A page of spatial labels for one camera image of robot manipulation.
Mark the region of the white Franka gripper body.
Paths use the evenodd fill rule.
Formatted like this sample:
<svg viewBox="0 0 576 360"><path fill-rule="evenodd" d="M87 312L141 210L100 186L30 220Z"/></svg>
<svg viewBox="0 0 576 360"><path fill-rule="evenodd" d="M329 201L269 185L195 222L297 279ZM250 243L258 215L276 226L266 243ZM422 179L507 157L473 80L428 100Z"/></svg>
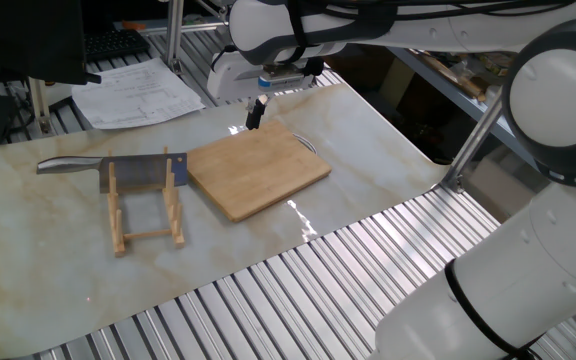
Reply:
<svg viewBox="0 0 576 360"><path fill-rule="evenodd" d="M252 65L239 52L217 54L211 65L207 89L220 101L305 89L315 79L315 75L306 74L306 65L306 60L288 65Z"/></svg>

